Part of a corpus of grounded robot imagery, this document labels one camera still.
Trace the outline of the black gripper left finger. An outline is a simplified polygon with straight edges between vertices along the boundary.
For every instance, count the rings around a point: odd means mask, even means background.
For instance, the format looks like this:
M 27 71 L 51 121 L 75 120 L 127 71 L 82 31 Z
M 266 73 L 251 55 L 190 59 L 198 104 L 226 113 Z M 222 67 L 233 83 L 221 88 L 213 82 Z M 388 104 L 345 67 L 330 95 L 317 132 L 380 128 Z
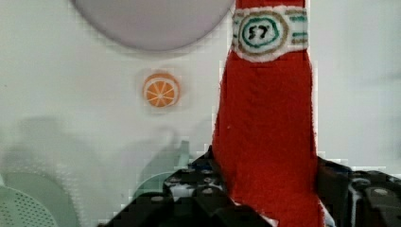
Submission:
M 163 180 L 156 192 L 136 196 L 97 227 L 273 227 L 248 205 L 228 195 L 215 155 L 201 157 Z

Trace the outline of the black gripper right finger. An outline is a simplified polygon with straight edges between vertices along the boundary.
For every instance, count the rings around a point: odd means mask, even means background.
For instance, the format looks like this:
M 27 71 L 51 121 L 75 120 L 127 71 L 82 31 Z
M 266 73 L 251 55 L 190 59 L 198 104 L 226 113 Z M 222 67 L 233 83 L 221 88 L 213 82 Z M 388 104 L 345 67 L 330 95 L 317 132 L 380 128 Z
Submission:
M 324 227 L 401 227 L 400 179 L 318 158 Z

